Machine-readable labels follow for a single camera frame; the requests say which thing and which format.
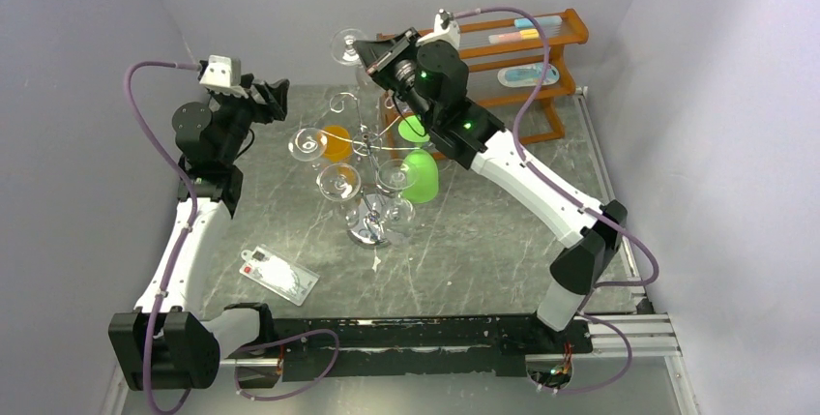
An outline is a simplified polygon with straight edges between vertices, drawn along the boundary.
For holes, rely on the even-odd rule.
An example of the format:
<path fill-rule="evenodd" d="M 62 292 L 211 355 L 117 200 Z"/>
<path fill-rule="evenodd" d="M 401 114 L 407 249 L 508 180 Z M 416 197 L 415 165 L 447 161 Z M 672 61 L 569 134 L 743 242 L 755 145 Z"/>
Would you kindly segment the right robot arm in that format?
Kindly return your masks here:
<path fill-rule="evenodd" d="M 568 325 L 622 241 L 627 208 L 576 189 L 524 149 L 513 132 L 467 95 L 469 68 L 448 41 L 410 29 L 382 41 L 352 41 L 366 74 L 410 106 L 435 148 L 493 182 L 543 222 L 563 250 L 549 267 L 551 283 L 536 310 L 533 343 L 557 350 Z"/>

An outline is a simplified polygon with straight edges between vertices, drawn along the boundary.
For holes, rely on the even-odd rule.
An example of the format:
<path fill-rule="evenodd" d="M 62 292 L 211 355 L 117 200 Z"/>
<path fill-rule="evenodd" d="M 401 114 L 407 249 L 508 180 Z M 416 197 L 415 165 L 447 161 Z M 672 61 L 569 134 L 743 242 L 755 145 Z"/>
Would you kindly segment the green plastic wine glass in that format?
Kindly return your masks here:
<path fill-rule="evenodd" d="M 403 191 L 403 196 L 413 204 L 425 204 L 432 201 L 439 193 L 439 169 L 437 162 L 429 153 L 431 141 L 424 131 L 419 118 L 408 115 L 398 125 L 399 136 L 414 147 L 405 157 L 404 162 L 414 170 L 414 183 Z"/>

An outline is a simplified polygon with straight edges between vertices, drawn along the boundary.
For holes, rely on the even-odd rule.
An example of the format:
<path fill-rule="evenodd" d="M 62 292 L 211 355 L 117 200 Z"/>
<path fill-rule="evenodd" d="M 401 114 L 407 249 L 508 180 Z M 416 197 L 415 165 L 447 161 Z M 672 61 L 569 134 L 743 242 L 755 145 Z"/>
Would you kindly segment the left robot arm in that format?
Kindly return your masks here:
<path fill-rule="evenodd" d="M 269 354 L 277 342 L 270 308 L 239 303 L 202 321 L 195 313 L 204 290 L 205 266 L 216 253 L 241 197 L 244 175 L 235 164 L 254 123 L 287 115 L 288 79 L 274 83 L 242 76 L 246 94 L 211 93 L 208 102 L 181 105 L 171 123 L 182 155 L 178 169 L 194 190 L 178 187 L 172 234 L 151 283 L 134 309 L 113 315 L 108 336 L 133 391 L 205 389 L 220 361 L 241 347 L 253 357 Z"/>

